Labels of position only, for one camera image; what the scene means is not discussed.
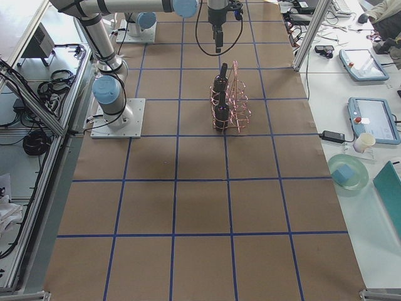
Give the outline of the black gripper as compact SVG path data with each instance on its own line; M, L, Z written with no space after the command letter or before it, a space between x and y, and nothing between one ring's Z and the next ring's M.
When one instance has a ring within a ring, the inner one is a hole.
M228 12L233 12L237 21L242 20L242 7L241 1L235 0L208 0L208 22L213 26L222 26L226 22L226 15ZM216 45L216 53L220 53L224 44L224 34L221 29L214 31L214 41Z

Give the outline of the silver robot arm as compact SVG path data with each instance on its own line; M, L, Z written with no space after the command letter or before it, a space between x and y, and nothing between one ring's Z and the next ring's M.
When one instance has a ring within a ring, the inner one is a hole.
M199 15L202 10L200 1L167 1L167 4L181 18L189 18L195 14ZM215 53L207 55L223 55L222 47L224 44L223 24L227 21L227 13L234 13L236 20L242 22L242 2L240 1L208 1L207 13L208 22L212 26L212 38L215 42ZM157 17L154 12L134 12L126 13L126 32L131 37L139 37L142 31L147 31L156 25Z
M128 126L133 113L128 108L125 78L128 67L110 41L102 16L112 13L176 13L183 18L191 17L198 7L197 1L51 1L63 13L78 20L91 50L98 60L97 68L102 74L94 81L92 93L103 110L104 127L113 130Z

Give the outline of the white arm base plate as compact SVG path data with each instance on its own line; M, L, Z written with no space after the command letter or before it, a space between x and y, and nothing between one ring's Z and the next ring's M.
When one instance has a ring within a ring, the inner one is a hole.
M145 102L144 98L128 98L125 110L117 119L117 116L111 115L106 115L104 119L103 110L97 105L96 114L100 114L101 117L94 120L90 137L93 139L140 138Z
M155 23L149 29L143 29L139 25L129 24L128 32L125 31L127 27L127 22L123 19L118 26L118 34L116 38L116 43L128 43L128 44L153 44L155 42L155 34L157 23Z

